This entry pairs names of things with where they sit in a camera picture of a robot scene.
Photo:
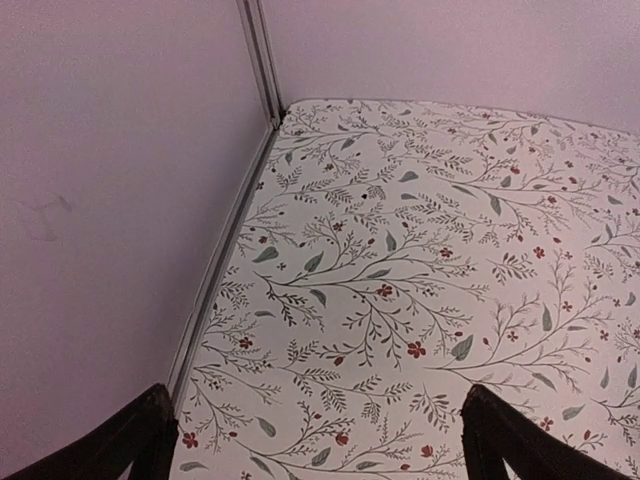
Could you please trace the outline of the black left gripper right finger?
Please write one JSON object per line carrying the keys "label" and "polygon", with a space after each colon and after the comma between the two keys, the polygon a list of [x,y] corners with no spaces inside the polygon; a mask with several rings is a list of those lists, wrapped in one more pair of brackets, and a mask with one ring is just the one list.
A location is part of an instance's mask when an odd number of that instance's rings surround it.
{"label": "black left gripper right finger", "polygon": [[507,479],[624,479],[609,466],[564,444],[481,384],[468,391],[461,409],[467,477]]}

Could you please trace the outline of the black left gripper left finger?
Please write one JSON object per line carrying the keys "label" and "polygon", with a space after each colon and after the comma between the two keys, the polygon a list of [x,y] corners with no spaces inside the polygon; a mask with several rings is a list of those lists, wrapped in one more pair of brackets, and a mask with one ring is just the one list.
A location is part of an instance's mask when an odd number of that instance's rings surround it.
{"label": "black left gripper left finger", "polygon": [[177,439],[170,394],[156,383],[82,438],[7,478],[167,479]]}

